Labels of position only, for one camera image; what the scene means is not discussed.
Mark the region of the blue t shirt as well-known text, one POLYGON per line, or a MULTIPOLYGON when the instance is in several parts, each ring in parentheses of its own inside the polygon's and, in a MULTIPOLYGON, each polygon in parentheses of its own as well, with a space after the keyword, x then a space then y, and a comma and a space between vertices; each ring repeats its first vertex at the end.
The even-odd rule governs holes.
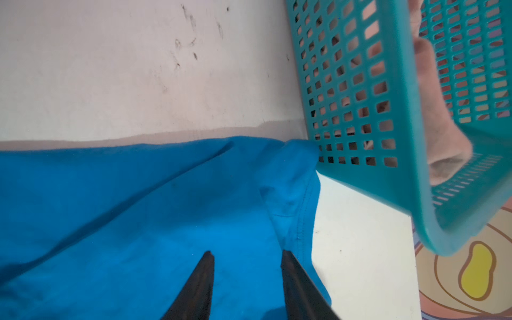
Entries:
POLYGON ((160 319, 205 252, 212 319, 285 319, 312 264, 317 145, 230 137, 1 153, 1 318, 160 319))

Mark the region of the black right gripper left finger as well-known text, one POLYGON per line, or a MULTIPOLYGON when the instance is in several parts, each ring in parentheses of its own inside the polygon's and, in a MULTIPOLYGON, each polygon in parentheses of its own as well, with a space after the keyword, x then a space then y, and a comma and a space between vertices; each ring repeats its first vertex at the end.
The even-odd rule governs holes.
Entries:
POLYGON ((211 314, 215 258, 206 251, 162 320, 208 320, 211 314))

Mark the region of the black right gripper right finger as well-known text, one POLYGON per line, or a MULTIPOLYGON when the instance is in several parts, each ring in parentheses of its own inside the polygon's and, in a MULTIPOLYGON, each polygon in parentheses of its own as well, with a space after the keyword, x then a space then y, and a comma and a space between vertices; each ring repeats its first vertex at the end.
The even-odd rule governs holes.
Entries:
POLYGON ((281 258, 288 320, 340 320, 291 251, 281 258))

